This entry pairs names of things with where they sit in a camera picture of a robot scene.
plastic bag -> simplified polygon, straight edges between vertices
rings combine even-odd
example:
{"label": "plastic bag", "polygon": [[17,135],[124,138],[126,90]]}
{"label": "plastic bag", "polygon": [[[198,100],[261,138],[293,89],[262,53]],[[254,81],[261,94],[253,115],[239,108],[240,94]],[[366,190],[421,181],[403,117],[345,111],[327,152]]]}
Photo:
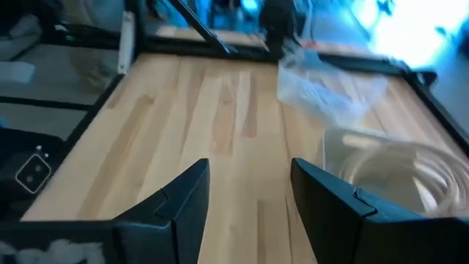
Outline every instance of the plastic bag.
{"label": "plastic bag", "polygon": [[386,91],[383,76],[351,76],[299,49],[279,62],[277,98],[334,125],[353,125]]}

coiled cable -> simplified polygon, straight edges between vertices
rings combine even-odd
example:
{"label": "coiled cable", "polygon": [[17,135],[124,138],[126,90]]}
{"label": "coiled cable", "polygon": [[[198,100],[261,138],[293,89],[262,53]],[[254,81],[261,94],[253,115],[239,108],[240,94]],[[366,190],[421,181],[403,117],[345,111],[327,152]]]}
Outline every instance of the coiled cable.
{"label": "coiled cable", "polygon": [[339,177],[351,184],[364,177],[414,177],[437,206],[426,217],[469,216],[469,166],[435,147],[414,142],[391,142],[353,153]]}

wooden table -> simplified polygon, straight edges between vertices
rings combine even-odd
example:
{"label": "wooden table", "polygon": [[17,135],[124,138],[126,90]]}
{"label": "wooden table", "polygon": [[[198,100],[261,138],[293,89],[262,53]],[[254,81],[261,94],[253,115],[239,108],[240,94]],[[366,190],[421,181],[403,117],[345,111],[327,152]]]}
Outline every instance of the wooden table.
{"label": "wooden table", "polygon": [[[160,33],[195,35],[174,28]],[[320,49],[369,54],[331,44]],[[23,220],[111,219],[209,158],[210,207],[199,263],[314,263],[289,165],[293,157],[313,162],[327,127],[279,103],[276,80],[275,65],[141,55]],[[398,78],[388,78],[384,99],[359,128],[460,155]]]}

light wood planks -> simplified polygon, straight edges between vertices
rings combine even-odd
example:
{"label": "light wood planks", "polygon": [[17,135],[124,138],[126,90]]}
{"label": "light wood planks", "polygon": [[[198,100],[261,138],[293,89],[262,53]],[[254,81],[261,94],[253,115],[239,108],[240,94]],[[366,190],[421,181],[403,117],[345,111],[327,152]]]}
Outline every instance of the light wood planks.
{"label": "light wood planks", "polygon": [[[275,65],[140,56],[23,220],[111,219],[209,158],[199,263],[315,263],[289,163],[313,162],[326,126],[277,101],[276,75]],[[388,84],[360,128],[459,153],[404,82]]]}

floor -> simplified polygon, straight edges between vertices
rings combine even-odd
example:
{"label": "floor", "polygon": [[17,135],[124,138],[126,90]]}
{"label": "floor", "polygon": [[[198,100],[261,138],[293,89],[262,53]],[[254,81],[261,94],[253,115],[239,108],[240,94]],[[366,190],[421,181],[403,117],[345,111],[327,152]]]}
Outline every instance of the floor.
{"label": "floor", "polygon": [[[338,4],[322,5],[317,12],[314,37],[317,40],[369,46],[377,52],[402,58],[414,67],[436,68],[440,80],[433,89],[435,97],[448,109],[456,121],[469,131],[469,118],[467,118],[469,108],[465,107],[469,98],[469,91],[465,88],[465,84],[469,81],[469,76],[465,74],[469,70],[469,60],[457,52],[452,37],[453,29],[449,30],[446,36],[435,33],[433,29],[430,31],[428,27],[424,33],[420,32],[417,35],[408,31],[398,34],[395,29],[402,28],[403,23],[408,23],[408,21],[406,22],[404,18],[393,20],[385,17],[379,23],[372,24],[374,34],[370,39],[364,34],[363,26],[358,26],[356,19],[351,15],[353,11],[353,8],[349,10]],[[363,20],[363,16],[359,14],[355,17]],[[231,27],[243,32],[256,30],[255,22],[240,20],[240,16],[234,16],[235,25],[230,24],[230,21],[233,21],[233,17],[219,15],[215,19],[216,28],[230,29]],[[180,23],[180,21],[174,21],[173,18],[169,19],[169,22]],[[104,68],[111,69],[112,65],[117,63],[115,51],[40,45],[21,58],[21,61],[36,66],[32,82],[27,85],[0,84],[0,95],[75,103],[94,102],[100,94],[100,89],[93,86],[99,85],[85,82],[82,77],[86,74],[76,71],[76,67],[73,67],[71,62],[77,56],[81,60],[82,67],[83,65],[95,67],[97,58],[101,56],[105,58],[104,61],[108,65]],[[106,77],[103,78],[104,80],[101,79],[99,84],[105,84],[113,74],[115,73],[105,74]],[[63,139],[66,139],[83,114],[79,111],[0,104],[0,124],[7,123],[11,128],[49,133]]]}

